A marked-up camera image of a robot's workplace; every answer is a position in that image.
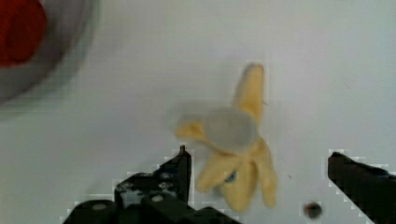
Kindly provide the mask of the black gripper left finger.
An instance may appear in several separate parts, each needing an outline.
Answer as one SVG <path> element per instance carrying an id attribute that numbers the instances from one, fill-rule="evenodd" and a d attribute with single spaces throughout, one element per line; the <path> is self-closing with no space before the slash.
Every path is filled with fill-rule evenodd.
<path id="1" fill-rule="evenodd" d="M 113 200 L 78 204 L 63 224 L 242 224 L 219 210 L 188 205 L 191 154 L 181 147 L 153 172 L 121 181 Z"/>

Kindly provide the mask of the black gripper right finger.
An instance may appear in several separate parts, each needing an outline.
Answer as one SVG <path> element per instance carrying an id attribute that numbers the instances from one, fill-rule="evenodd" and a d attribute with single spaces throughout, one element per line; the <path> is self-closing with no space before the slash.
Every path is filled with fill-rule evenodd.
<path id="1" fill-rule="evenodd" d="M 395 224 L 395 175 L 334 152 L 327 175 L 374 224 Z"/>

